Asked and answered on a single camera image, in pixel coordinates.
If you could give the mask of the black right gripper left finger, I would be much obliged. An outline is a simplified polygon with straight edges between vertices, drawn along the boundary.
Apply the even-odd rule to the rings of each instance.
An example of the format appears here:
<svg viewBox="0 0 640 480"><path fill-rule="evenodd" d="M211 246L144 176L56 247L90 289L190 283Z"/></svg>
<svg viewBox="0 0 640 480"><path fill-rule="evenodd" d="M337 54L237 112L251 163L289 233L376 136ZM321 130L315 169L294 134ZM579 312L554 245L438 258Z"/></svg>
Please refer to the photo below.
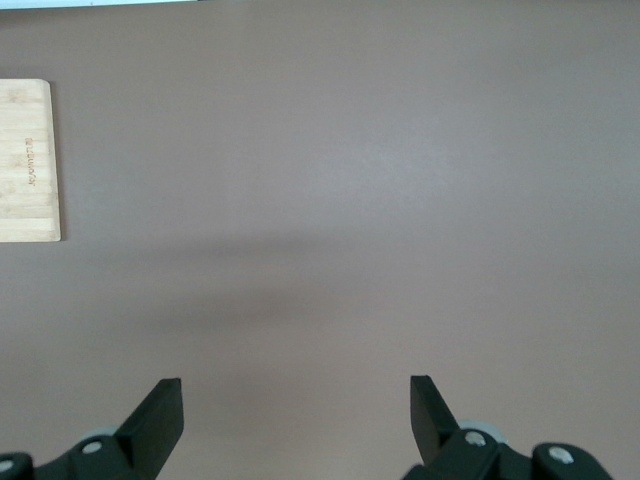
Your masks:
<svg viewBox="0 0 640 480"><path fill-rule="evenodd" d="M1 455L3 479L155 479L184 430L181 380L162 379L112 434L90 436L39 466L26 452Z"/></svg>

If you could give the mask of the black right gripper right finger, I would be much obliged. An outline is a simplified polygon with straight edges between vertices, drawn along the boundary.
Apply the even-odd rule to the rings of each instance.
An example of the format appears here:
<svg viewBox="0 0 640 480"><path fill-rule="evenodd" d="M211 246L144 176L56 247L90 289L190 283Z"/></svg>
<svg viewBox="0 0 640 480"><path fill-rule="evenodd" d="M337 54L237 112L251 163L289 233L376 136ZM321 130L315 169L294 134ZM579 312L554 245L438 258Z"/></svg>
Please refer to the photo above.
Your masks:
<svg viewBox="0 0 640 480"><path fill-rule="evenodd" d="M410 378L411 428L422 458L407 479L609 479L589 452L547 442L529 456L476 426L461 426L432 378Z"/></svg>

